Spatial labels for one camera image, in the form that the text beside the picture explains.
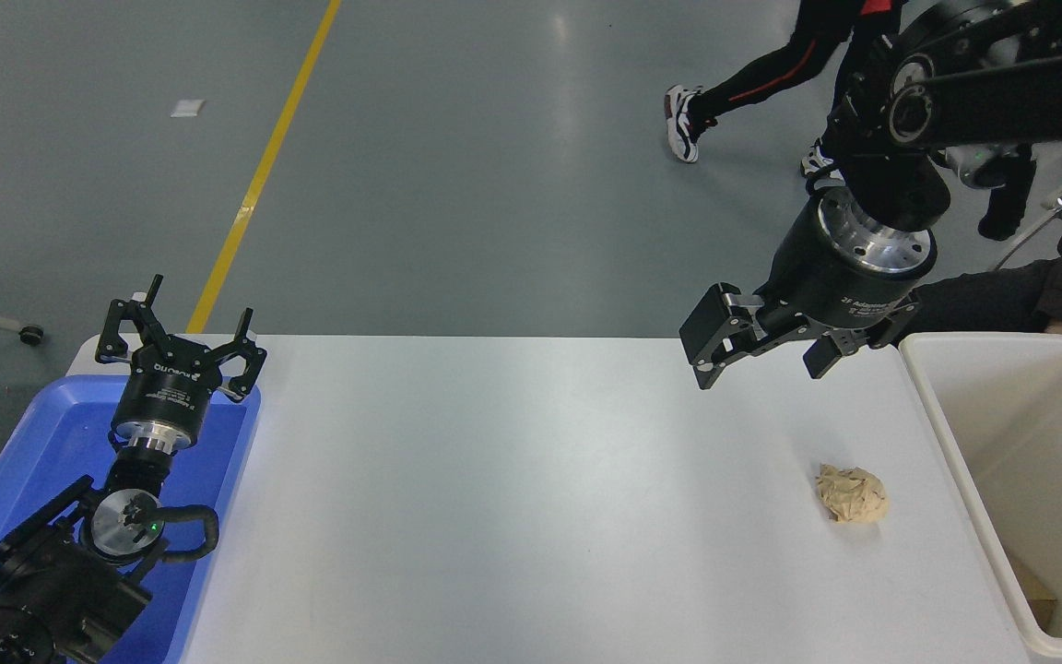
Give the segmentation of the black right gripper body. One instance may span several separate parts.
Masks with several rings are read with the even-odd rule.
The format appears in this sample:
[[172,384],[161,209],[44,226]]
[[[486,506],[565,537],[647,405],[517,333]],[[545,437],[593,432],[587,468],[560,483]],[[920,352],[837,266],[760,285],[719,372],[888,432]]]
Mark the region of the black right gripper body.
[[833,328],[872,327],[924,276],[924,234],[885,226],[851,195],[813,195],[773,256],[764,297]]

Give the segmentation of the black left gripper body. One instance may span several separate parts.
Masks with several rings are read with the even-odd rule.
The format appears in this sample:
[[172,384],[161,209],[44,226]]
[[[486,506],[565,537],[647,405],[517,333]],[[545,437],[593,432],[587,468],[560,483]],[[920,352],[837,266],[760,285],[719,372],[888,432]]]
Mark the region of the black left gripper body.
[[115,411],[115,428],[156,421],[177,430],[199,430],[220,384],[218,362],[206,345],[169,337],[171,359],[153,343],[132,356],[131,374]]

